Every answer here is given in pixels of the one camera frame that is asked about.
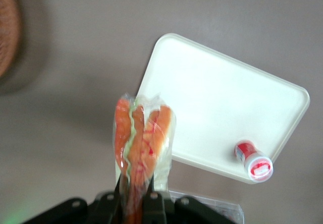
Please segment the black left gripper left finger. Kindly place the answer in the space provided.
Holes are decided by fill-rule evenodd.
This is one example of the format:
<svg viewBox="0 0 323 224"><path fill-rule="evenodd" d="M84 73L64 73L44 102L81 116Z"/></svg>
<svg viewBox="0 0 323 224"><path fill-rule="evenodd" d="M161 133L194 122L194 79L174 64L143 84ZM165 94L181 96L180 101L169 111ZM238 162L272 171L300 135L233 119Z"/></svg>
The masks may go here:
<svg viewBox="0 0 323 224"><path fill-rule="evenodd" d="M113 191L99 193L95 201L95 223L123 223L120 186L123 176L120 175Z"/></svg>

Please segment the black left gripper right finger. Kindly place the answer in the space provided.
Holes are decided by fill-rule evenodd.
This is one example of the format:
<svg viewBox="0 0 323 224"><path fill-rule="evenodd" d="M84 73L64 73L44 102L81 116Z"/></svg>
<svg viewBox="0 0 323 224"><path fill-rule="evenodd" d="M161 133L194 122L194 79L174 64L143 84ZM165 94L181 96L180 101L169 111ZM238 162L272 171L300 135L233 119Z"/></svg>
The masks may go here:
<svg viewBox="0 0 323 224"><path fill-rule="evenodd" d="M154 177L151 178L142 202L142 223L172 223L175 207L168 191L154 189Z"/></svg>

